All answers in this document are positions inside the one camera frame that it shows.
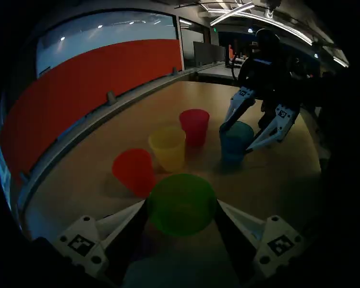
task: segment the red plastic cup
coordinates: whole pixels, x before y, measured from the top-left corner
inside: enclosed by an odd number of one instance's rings
[[[148,197],[156,184],[151,155],[143,149],[130,149],[117,156],[112,173],[138,197]]]
[[[179,116],[181,128],[185,131],[188,146],[201,147],[205,143],[209,113],[201,109],[190,109]]]

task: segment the wooden table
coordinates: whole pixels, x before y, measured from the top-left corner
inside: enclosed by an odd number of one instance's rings
[[[179,125],[179,114],[201,108],[211,115],[206,144],[188,151],[183,172],[208,180],[217,197],[255,217],[278,214],[301,230],[320,211],[320,166],[307,127],[298,116],[286,139],[248,154],[243,168],[221,169],[218,128],[236,87],[177,82],[137,102],[81,141],[40,184],[25,212],[32,238],[49,240],[82,215],[100,219],[137,201],[111,173],[114,158],[129,148],[150,151],[148,135],[163,126]],[[240,120],[258,131],[261,101]],[[168,174],[154,160],[157,179]],[[125,287],[142,283],[158,287],[235,287],[237,279],[217,231],[211,223],[197,235],[175,239],[147,224],[151,257],[134,262]]]

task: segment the fluorescent light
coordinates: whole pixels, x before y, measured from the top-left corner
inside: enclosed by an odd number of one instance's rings
[[[201,7],[203,7],[206,11],[208,11],[208,8],[204,4],[200,4]]]
[[[247,4],[244,4],[242,6],[239,6],[227,13],[225,13],[224,15],[221,15],[220,17],[218,17],[217,19],[214,19],[212,22],[211,22],[211,26],[223,21],[224,19],[227,19],[228,17],[232,16],[232,15],[235,15],[235,14],[238,14],[244,10],[248,10],[250,8],[253,8],[255,7],[255,5],[252,3],[252,2],[249,2]]]
[[[209,8],[208,9],[208,12],[209,13],[220,13],[220,14],[225,14],[227,12],[229,12],[230,10],[226,10],[226,9],[212,9],[212,8]]]
[[[183,20],[183,19],[180,19],[179,21],[180,21],[181,23],[184,23],[184,24],[187,24],[187,25],[192,25],[191,22],[185,21],[185,20]]]
[[[272,19],[267,19],[265,17],[261,17],[261,16],[258,16],[258,15],[254,15],[254,14],[249,14],[249,13],[246,13],[246,12],[239,12],[237,13],[237,15],[239,16],[243,16],[243,17],[246,17],[246,18],[252,18],[252,19],[256,19],[256,20],[259,20],[259,21],[263,21],[263,22],[266,22],[268,24],[271,24],[271,25],[274,25],[276,27],[279,27],[280,29],[283,29],[287,32],[290,32],[291,34],[293,34],[294,36],[300,38],[301,40],[303,40],[305,43],[309,44],[312,46],[312,40],[306,36],[305,34],[303,34],[302,32],[300,32],[299,30],[296,30],[292,27],[289,27],[287,25],[284,25],[280,22],[277,22],[275,20],[272,20]]]
[[[333,60],[335,60],[337,63],[339,63],[341,66],[348,68],[349,64],[345,63],[343,60],[341,60],[340,58],[333,56]]]

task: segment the plastic cup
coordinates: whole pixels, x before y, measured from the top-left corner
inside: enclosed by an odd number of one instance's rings
[[[253,136],[252,127],[240,121],[235,122],[228,131],[220,132],[222,161],[241,162],[244,159],[245,149],[253,141]]]
[[[156,184],[151,155],[143,149],[130,149],[117,156],[112,173],[138,197],[148,197]]]
[[[147,204],[149,219],[157,229],[171,236],[189,236],[212,221],[216,196],[203,178],[177,174],[161,180]]]
[[[149,136],[148,142],[165,171],[179,171],[184,166],[185,133],[182,129],[159,129]]]
[[[186,110],[180,114],[179,119],[181,128],[187,135],[186,144],[193,147],[203,146],[208,129],[208,112],[201,109]]]

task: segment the blue plastic cup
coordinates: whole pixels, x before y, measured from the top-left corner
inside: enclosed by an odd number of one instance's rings
[[[244,159],[245,149],[253,141],[251,126],[237,121],[226,132],[220,132],[221,159],[223,162],[239,163]]]

